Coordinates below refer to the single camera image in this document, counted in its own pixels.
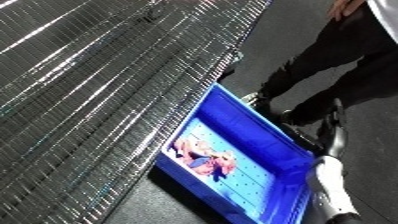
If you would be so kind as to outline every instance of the colorful toy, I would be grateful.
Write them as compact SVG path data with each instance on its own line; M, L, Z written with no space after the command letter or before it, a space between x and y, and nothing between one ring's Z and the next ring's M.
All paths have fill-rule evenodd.
M217 152L205 141L179 138L174 142L174 149L182 153L182 162L199 175L208 176L218 168L227 175L236 167L231 151Z

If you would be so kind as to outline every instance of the metal grate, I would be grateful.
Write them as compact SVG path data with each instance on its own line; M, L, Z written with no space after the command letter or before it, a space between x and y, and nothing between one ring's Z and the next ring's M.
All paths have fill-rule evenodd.
M99 223L264 0L0 1L0 223Z

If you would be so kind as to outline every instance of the white robot part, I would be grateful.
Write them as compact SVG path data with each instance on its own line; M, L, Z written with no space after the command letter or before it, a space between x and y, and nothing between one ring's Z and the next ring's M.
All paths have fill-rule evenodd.
M325 222L339 214L358 214L344 189L342 173L343 164L340 160L322 156L307 174L307 183L313 192L313 206Z

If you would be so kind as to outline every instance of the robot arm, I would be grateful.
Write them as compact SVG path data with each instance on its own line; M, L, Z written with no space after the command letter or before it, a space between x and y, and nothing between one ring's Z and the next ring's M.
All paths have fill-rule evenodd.
M324 223L362 223L344 189L343 164L331 156L321 156L307 174L312 190L312 203Z
M312 190L312 203L326 224L362 224L349 195L344 189L343 164L347 132L345 117L339 100L323 121L318 131L318 143L322 146L307 183Z

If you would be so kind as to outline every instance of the shoe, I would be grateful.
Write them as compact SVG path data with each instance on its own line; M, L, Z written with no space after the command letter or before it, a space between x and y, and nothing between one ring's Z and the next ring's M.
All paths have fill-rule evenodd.
M271 100L261 91L250 93L241 100L263 116L269 116L271 114Z
M291 110L283 111L282 114L279 116L279 123L294 126L293 120L290 117L291 113Z

